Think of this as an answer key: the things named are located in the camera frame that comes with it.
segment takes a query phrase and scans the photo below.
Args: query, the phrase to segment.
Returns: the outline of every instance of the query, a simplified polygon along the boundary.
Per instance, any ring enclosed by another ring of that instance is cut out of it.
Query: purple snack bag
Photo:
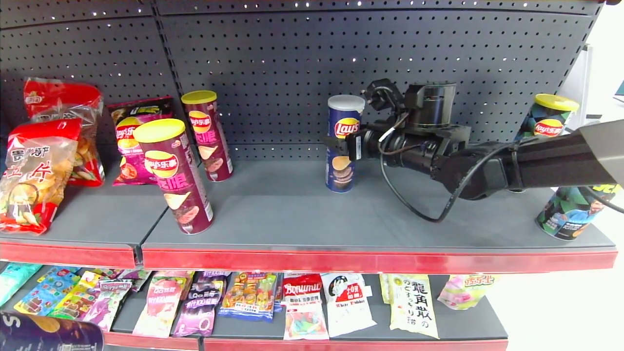
[[[182,313],[173,331],[174,337],[200,334],[209,337],[215,321],[215,307],[221,301],[225,290],[225,276],[206,277],[198,275],[186,301],[182,305]]]

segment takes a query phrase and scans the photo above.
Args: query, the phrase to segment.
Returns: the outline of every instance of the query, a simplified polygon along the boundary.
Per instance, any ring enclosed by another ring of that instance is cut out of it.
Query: pegboard
[[[579,10],[599,8],[582,3]],[[272,12],[258,5],[255,12],[238,6],[237,13],[162,18],[183,92],[218,92],[232,144],[320,143],[327,98],[359,94],[384,77],[402,91],[408,82],[456,82],[453,121],[471,126],[472,142],[508,141],[533,95],[561,85],[595,17],[483,9]],[[364,120],[387,113],[367,109]]]
[[[105,104],[171,95],[182,113],[152,17],[15,27],[0,36],[0,98],[13,125],[26,121],[25,77],[91,83],[102,91]],[[99,143],[115,144],[108,115],[98,131]]]

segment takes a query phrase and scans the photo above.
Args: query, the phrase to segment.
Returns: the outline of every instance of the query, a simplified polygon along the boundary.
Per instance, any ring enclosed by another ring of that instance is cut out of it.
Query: candy bag
[[[150,274],[152,274],[151,270],[125,269],[117,276],[117,278],[132,279],[132,291],[139,292],[143,288],[143,285],[145,285],[147,279],[149,279]]]
[[[284,340],[329,340],[318,274],[284,278],[286,327]]]
[[[0,230],[48,230],[65,194],[79,134],[79,119],[22,124],[11,132],[0,179]]]
[[[390,274],[390,330],[401,329],[439,339],[426,274]]]
[[[24,102],[32,122],[78,118],[82,123],[69,185],[98,187],[104,183],[104,168],[95,148],[97,122],[102,116],[102,93],[84,83],[57,79],[28,78],[24,83]]]
[[[381,285],[381,298],[384,300],[384,304],[390,304],[390,288],[388,283],[389,274],[379,275],[379,284]]]
[[[234,272],[219,315],[273,321],[275,273]]]
[[[0,307],[2,307],[2,305],[4,305],[40,268],[40,264],[9,262],[4,272],[0,274]]]
[[[156,184],[156,176],[147,165],[133,131],[143,123],[172,118],[171,103],[172,98],[166,96],[107,106],[115,124],[117,148],[122,156],[119,164],[121,173],[113,185]]]
[[[101,278],[102,276],[99,274],[84,272],[78,284],[54,307],[48,316],[82,320],[100,294],[95,287]]]
[[[475,307],[499,278],[492,274],[451,275],[437,300],[452,310]]]
[[[132,333],[146,337],[169,337],[186,283],[186,278],[154,276],[147,291],[147,303]]]
[[[15,310],[24,314],[48,315],[80,280],[70,269],[78,271],[73,267],[50,268],[37,280],[39,284],[14,306]]]
[[[377,323],[366,298],[364,277],[357,273],[323,273],[329,336],[337,337]]]
[[[102,279],[97,286],[100,294],[82,320],[97,324],[100,329],[108,332],[119,306],[132,288],[132,280]]]
[[[199,333],[203,337],[209,337],[214,326],[215,307],[221,301],[225,285],[224,275],[211,277],[198,275],[182,305],[173,336],[183,337]]]

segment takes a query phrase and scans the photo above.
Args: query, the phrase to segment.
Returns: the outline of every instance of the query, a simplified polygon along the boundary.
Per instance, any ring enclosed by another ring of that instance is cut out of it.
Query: black cable
[[[611,202],[603,199],[602,197],[600,197],[600,195],[598,195],[591,187],[585,187],[585,190],[589,191],[589,195],[591,197],[593,197],[594,200],[598,201],[599,203],[607,206],[610,209],[616,210],[619,213],[624,214],[624,209],[621,208],[620,206],[617,205],[613,205]]]
[[[386,138],[386,140],[384,141],[383,144],[383,149],[386,148],[388,142],[387,140],[389,139],[391,135],[388,135],[388,137]],[[464,176],[464,178],[461,180],[461,182],[459,182],[459,186],[455,189],[455,191],[453,192],[453,194],[451,194],[451,198],[449,199],[449,201],[446,203],[446,206],[444,207],[444,210],[442,210],[442,214],[440,214],[440,216],[438,218],[432,218],[429,217],[426,214],[423,214],[422,212],[418,211],[417,209],[415,209],[409,202],[407,202],[407,200],[401,195],[399,194],[398,190],[396,190],[396,188],[394,187],[394,185],[392,184],[392,182],[390,182],[390,179],[388,179],[388,175],[386,174],[386,167],[384,165],[384,156],[383,154],[379,155],[379,163],[381,165],[381,174],[384,177],[384,180],[386,181],[386,184],[390,187],[390,190],[392,190],[392,192],[394,193],[394,195],[396,195],[396,197],[415,215],[417,215],[418,217],[429,221],[429,222],[433,222],[433,223],[440,223],[442,222],[446,216],[449,214],[449,212],[451,211],[451,207],[453,207],[453,205],[455,204],[455,201],[457,200],[457,198],[461,195],[462,191],[464,190],[464,188],[466,187],[466,185],[468,185],[468,182],[470,182],[470,179],[472,178],[472,176],[477,172],[477,170],[479,170],[480,167],[482,167],[489,159],[491,159],[492,157],[496,156],[496,154],[498,154],[500,151],[503,151],[504,149],[507,149],[509,147],[512,147],[514,144],[516,144],[517,142],[511,142],[508,144],[502,144],[501,146],[497,147],[496,149],[490,151],[487,155],[485,155],[485,157],[483,157],[481,160],[479,160],[474,166],[472,166],[472,168],[470,168],[470,170],[468,171],[468,173]]]

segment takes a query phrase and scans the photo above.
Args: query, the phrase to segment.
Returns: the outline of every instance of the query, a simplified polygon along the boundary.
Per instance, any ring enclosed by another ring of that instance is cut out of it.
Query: potato chip image
[[[348,156],[336,156],[331,161],[331,165],[337,171],[341,171],[341,170],[349,167],[350,164],[351,164],[351,161],[349,161],[349,157]]]
[[[210,158],[210,156],[212,156],[212,154],[215,153],[215,151],[217,151],[219,147],[215,146],[215,147],[209,147],[209,146],[199,146],[197,147],[197,149],[199,149],[199,156],[202,158],[202,160],[207,160]]]
[[[187,192],[186,194],[178,195],[178,194],[165,194],[165,201],[167,201],[167,205],[172,210],[177,210],[182,206],[184,201],[186,201],[187,197],[191,194],[191,192]]]

